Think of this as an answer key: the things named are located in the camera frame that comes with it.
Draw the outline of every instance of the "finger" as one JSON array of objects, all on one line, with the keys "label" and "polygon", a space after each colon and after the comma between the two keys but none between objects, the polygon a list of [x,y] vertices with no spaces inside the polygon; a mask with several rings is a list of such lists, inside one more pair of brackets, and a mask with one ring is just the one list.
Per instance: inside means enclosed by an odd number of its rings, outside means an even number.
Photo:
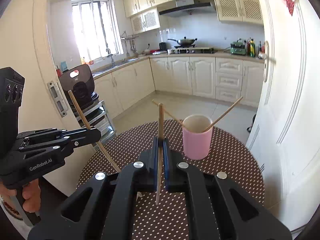
[{"label": "finger", "polygon": [[34,213],[40,210],[41,198],[32,197],[23,203],[23,209],[26,212]]},{"label": "finger", "polygon": [[36,194],[40,195],[40,192],[41,190],[39,188],[38,179],[36,179],[30,182],[25,187],[23,187],[22,196],[24,199],[29,199],[33,195],[36,195]]},{"label": "finger", "polygon": [[2,182],[0,182],[0,195],[9,195],[9,196],[15,196],[17,194],[17,191],[15,189],[7,189]]}]

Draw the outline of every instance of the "round table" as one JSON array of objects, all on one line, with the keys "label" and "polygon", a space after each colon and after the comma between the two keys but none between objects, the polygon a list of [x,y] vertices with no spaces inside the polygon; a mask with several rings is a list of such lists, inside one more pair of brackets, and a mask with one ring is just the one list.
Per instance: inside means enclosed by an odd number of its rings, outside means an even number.
[{"label": "round table", "polygon": [[[107,151],[122,169],[135,162],[140,152],[150,149],[157,135],[158,122],[146,123],[123,132],[105,145]],[[164,121],[164,136],[172,150],[183,152],[182,129],[175,120]],[[231,134],[214,127],[209,155],[199,161],[184,158],[202,172],[215,175],[224,171],[239,183],[258,202],[263,204],[264,184],[255,159],[249,150]],[[96,172],[107,174],[116,171],[97,151],[84,167],[78,186],[84,184]],[[132,239],[134,240],[188,240],[188,219],[184,193],[168,193],[162,181],[160,204],[156,206],[156,193],[144,193],[136,202]]]}]

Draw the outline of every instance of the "green appliance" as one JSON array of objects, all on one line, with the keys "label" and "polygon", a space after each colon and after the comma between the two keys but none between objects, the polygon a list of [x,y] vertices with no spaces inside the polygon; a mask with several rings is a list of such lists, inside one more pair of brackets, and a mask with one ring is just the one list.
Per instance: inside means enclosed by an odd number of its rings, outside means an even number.
[{"label": "green appliance", "polygon": [[247,49],[245,48],[246,42],[243,39],[239,39],[231,43],[231,54],[247,55]]}]

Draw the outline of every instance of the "floor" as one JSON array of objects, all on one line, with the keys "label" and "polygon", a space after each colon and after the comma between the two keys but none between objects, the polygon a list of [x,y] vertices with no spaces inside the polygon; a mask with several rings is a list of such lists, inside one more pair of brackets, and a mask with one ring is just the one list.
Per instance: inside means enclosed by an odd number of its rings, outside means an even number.
[{"label": "floor", "polygon": [[[165,109],[178,119],[184,119],[192,114],[203,114],[211,117],[214,121],[232,105],[227,102],[194,96],[153,93],[113,120],[117,134],[147,122],[158,121],[158,109],[151,100],[163,103]],[[256,111],[257,109],[253,107],[236,106],[216,126],[231,133],[245,145],[249,137],[247,128],[251,126]]]}]

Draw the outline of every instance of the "metal bolt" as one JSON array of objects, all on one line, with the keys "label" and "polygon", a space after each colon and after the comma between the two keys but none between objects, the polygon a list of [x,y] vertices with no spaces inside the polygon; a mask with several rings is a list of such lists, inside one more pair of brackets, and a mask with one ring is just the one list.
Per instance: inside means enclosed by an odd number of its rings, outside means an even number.
[{"label": "metal bolt", "polygon": [[189,164],[188,163],[185,163],[185,162],[182,162],[182,163],[179,163],[178,166],[182,169],[186,169],[189,167]]},{"label": "metal bolt", "polygon": [[98,172],[94,177],[96,178],[96,180],[103,180],[106,175],[104,172]]},{"label": "metal bolt", "polygon": [[227,174],[225,172],[223,172],[223,171],[220,171],[220,172],[217,173],[217,177],[219,179],[226,179],[227,178]]},{"label": "metal bolt", "polygon": [[144,165],[143,162],[135,162],[135,163],[133,164],[133,166],[134,166],[135,168],[137,168],[137,169],[142,168],[143,165]]}]

